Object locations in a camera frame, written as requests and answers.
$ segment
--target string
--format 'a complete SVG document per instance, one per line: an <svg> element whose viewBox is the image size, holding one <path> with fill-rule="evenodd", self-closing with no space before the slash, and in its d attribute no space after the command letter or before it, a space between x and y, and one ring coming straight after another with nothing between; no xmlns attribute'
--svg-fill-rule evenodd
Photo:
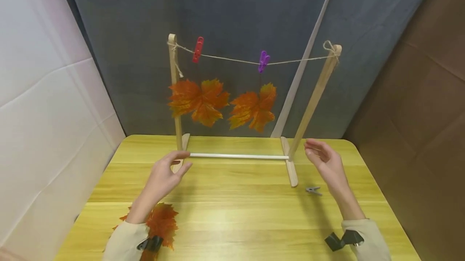
<svg viewBox="0 0 465 261"><path fill-rule="evenodd" d="M190 49L187 49L186 47L183 47L179 44L171 44L171 43L167 43L169 46L173 46L173 51L176 50L176 48L181 48L183 50L186 50L187 52L189 53L194 53L192 50ZM268 63L267 65L278 65L278 64L287 64L287 63L293 63L293 62L301 62L301 61L311 61L311 60L319 60L319 59L326 59L326 58L332 58L332 57L336 57L336 60L337 60L337 63L339 63L339 55L336 55L336 49L334 49L334 46L333 44L331 44L330 41L325 41L323 43L323 49L327 50L327 51L332 51L333 52L333 55L330 55L330 56L324 56L324 57L315 57L315 58L308 58L308 59L300 59L300 60L290 60L290 61L282 61L282 62L274 62L274 63ZM218 57L218 56L211 56L211 55L204 55L204 54L201 54L201 56L203 57L209 57L209 58L215 58L215 59L222 59L222 60L229 60L229 61L235 61L235 62L241 62L241 63L247 63L247 64L254 64L254 65L260 65L260 63L257 63L257 62L251 62L251 61L244 61L244 60L239 60L239 59L232 59L232 58L225 58L225 57ZM178 67L178 65L176 64L176 68L178 69L178 72L180 73L180 77L183 77L182 74L181 74L181 71Z"/></svg>
<svg viewBox="0 0 465 261"><path fill-rule="evenodd" d="M178 63L176 62L176 57L175 57L176 48L177 48L177 47L180 47L180 46L179 46L178 44L170 44L170 43L168 43L168 45L173 46L172 54L173 54L174 66L176 67L176 69L178 69L179 77L183 78L184 75L182 74L181 69L180 69L179 66L178 66Z"/></svg>

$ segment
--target gray clothespin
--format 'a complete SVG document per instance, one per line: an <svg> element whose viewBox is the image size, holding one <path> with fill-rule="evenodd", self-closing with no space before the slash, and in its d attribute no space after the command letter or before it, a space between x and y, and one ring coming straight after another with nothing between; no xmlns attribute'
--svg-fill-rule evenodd
<svg viewBox="0 0 465 261"><path fill-rule="evenodd" d="M322 196L321 193L319 193L317 191L317 189L319 189L319 187L307 187L305 190L311 194L316 194L317 196Z"/></svg>

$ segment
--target yellow table top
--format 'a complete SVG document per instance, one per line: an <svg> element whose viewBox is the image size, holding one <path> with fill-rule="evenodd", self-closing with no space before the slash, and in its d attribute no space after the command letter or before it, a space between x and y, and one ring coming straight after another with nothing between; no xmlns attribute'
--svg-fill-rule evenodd
<svg viewBox="0 0 465 261"><path fill-rule="evenodd" d="M392 260L420 260L355 146L326 140L338 151L367 217L382 231ZM153 163L176 149L174 136L133 135L117 149L55 260L101 260L119 218L140 193ZM191 137L198 153L282 155L272 138ZM303 149L291 188L283 160L195 158L181 184L162 201L179 212L174 251L162 247L158 260L356 260L348 246L331 252L324 239L340 237L342 217ZM320 186L323 196L305 191Z"/></svg>

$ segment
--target black strap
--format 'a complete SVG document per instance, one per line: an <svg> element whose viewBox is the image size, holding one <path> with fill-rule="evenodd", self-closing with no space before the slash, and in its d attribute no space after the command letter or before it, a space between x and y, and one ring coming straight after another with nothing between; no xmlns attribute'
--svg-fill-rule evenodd
<svg viewBox="0 0 465 261"><path fill-rule="evenodd" d="M346 230L342 239L339 239L334 232L325 239L325 242L333 252L342 249L345 245L360 246L364 241L358 231L352 230Z"/></svg>
<svg viewBox="0 0 465 261"><path fill-rule="evenodd" d="M137 249L140 251L148 250L151 252L158 252L163 242L163 238L159 236L153 236L153 238L147 238L144 242L137 245Z"/></svg>

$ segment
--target autumn leaf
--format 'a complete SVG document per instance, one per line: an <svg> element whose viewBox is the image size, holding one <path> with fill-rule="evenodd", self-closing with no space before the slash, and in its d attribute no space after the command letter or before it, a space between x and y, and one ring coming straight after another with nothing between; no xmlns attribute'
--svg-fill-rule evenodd
<svg viewBox="0 0 465 261"><path fill-rule="evenodd" d="M172 205L166 204L164 202L160 202L157 204L152 212L147 217L147 227L149 227L149 232L148 236L152 238L153 236L159 236L163 238L162 246L168 247L172 250L174 250L173 247L173 242L174 242L174 236L176 235L175 231L178 229L178 226L176 224L176 220L174 217L178 213L174 211ZM125 215L123 217L120 217L122 221L124 221L128 215ZM152 252L144 250L141 260L142 261L152 261L156 260L156 255L154 255Z"/></svg>
<svg viewBox="0 0 465 261"><path fill-rule="evenodd" d="M201 87L193 81L183 80L169 88L173 92L168 104L173 117L192 112L193 121L209 127L223 118L218 109L228 105L229 93L223 92L223 84L219 80L202 81Z"/></svg>
<svg viewBox="0 0 465 261"><path fill-rule="evenodd" d="M276 87L268 83L261 87L260 96L254 92L246 92L239 95L231 104L235 105L228 119L230 129L242 126L251 120L250 129L263 132L266 123L274 120L274 114L270 111L276 99Z"/></svg>

